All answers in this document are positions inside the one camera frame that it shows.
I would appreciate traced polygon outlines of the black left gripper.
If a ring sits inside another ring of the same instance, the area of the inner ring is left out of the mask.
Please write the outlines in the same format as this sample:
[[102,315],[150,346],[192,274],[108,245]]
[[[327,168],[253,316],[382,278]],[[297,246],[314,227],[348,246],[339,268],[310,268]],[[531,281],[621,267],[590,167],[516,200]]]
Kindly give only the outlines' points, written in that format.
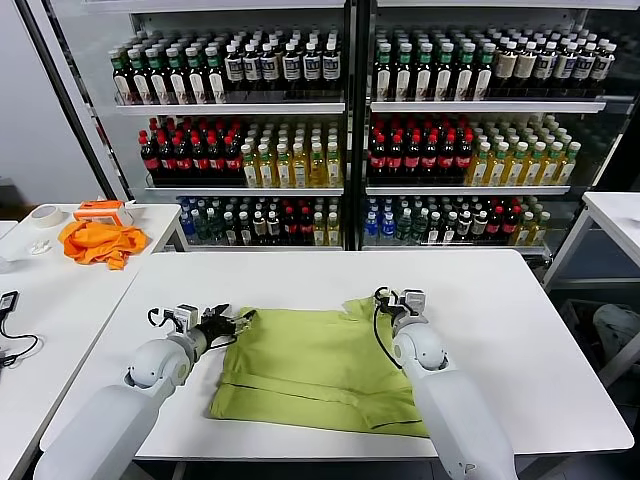
[[[251,327],[251,322],[256,314],[255,309],[233,317],[231,320],[225,317],[229,309],[228,303],[219,304],[214,307],[206,307],[201,315],[201,324],[198,329],[205,337],[206,350],[219,348],[233,344],[237,336],[247,331]],[[226,343],[216,344],[218,338],[229,338]]]

